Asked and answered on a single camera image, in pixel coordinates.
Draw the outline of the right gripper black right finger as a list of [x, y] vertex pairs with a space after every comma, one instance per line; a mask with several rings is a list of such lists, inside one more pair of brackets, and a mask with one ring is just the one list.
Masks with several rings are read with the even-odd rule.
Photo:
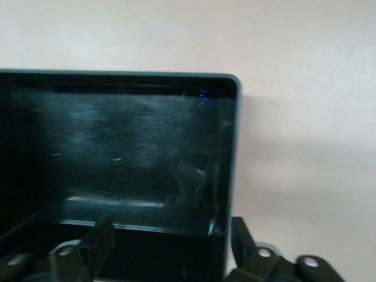
[[325, 259], [301, 255], [294, 263], [275, 251], [274, 246], [256, 243], [243, 218], [231, 220], [231, 249], [236, 268], [228, 281], [327, 281], [344, 279]]

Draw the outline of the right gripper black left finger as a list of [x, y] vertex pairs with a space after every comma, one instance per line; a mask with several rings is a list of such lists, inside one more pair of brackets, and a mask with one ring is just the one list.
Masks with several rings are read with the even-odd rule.
[[115, 246], [113, 216], [104, 215], [81, 238], [46, 255], [20, 250], [1, 256], [1, 281], [94, 281]]

